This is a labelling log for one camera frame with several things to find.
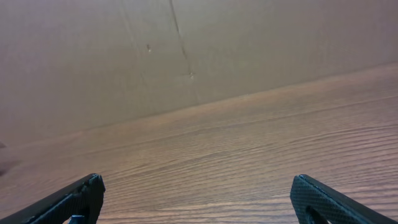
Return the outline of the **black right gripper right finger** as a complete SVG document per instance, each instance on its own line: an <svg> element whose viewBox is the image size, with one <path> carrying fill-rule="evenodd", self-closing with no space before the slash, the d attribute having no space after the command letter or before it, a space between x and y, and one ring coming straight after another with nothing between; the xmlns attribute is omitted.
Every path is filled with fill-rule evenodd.
<svg viewBox="0 0 398 224"><path fill-rule="evenodd" d="M294 177L290 200L300 224L397 224L304 174Z"/></svg>

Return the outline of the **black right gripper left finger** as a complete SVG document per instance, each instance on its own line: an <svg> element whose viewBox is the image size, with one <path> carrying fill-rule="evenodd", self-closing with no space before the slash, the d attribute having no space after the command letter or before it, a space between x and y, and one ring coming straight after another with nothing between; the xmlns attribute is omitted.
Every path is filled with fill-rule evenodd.
<svg viewBox="0 0 398 224"><path fill-rule="evenodd" d="M96 223L106 189L102 176L89 174L32 205L1 219L1 224Z"/></svg>

